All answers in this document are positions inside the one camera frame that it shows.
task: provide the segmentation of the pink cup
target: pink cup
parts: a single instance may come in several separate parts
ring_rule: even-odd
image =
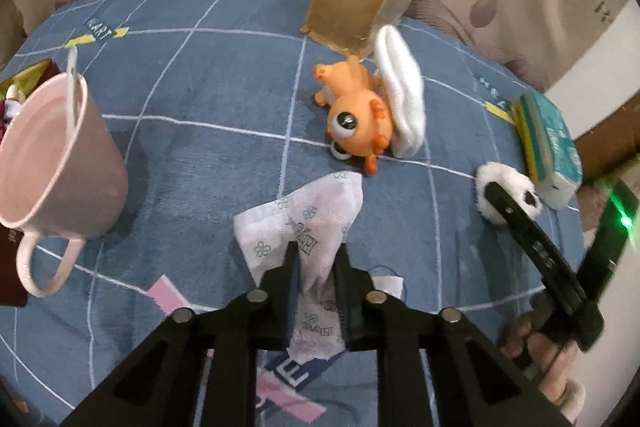
[[[127,198],[122,155],[78,75],[78,120],[66,144],[66,73],[40,86],[12,121],[0,143],[0,223],[21,229],[18,277],[29,293],[56,293],[69,277],[87,239],[106,233]],[[69,243],[56,274],[40,288],[31,257],[46,235]]]

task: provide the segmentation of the toy eye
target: toy eye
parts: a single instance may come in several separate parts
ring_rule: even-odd
[[[347,139],[351,138],[358,127],[358,120],[350,112],[343,111],[334,116],[331,123],[334,138]]]

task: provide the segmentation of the screw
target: screw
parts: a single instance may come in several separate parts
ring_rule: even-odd
[[[269,297],[269,294],[266,291],[260,289],[251,290],[246,295],[247,300],[252,303],[265,302],[267,300],[267,297]]]
[[[371,304],[382,304],[386,301],[386,293],[379,290],[373,290],[372,292],[367,293],[367,301]]]
[[[189,308],[178,308],[171,314],[171,318],[178,324],[184,324],[193,318],[193,311]]]
[[[455,308],[444,308],[440,314],[448,323],[456,323],[462,318],[462,313]]]

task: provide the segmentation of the white wall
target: white wall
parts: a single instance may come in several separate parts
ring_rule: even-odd
[[[585,246],[591,243],[593,234],[593,230],[585,234]],[[600,427],[640,365],[639,253],[628,243],[600,301],[604,333],[590,352],[578,354],[572,378],[584,384],[587,398],[577,427]]]
[[[609,28],[545,94],[575,139],[640,90],[640,7],[629,0]]]
[[[640,7],[630,0],[607,31],[546,95],[573,138],[607,118],[640,90]],[[593,231],[584,236],[585,245]],[[578,427],[600,427],[640,365],[640,252],[629,243],[602,301],[601,339],[580,353],[573,378],[586,388]]]

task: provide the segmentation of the orange toy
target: orange toy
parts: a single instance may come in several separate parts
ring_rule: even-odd
[[[394,124],[384,100],[373,91],[380,86],[354,55],[343,62],[318,64],[314,76],[322,90],[314,96],[320,106],[330,105],[327,134],[334,140],[331,152],[339,160],[364,157],[364,171],[378,172],[376,156],[389,146]]]

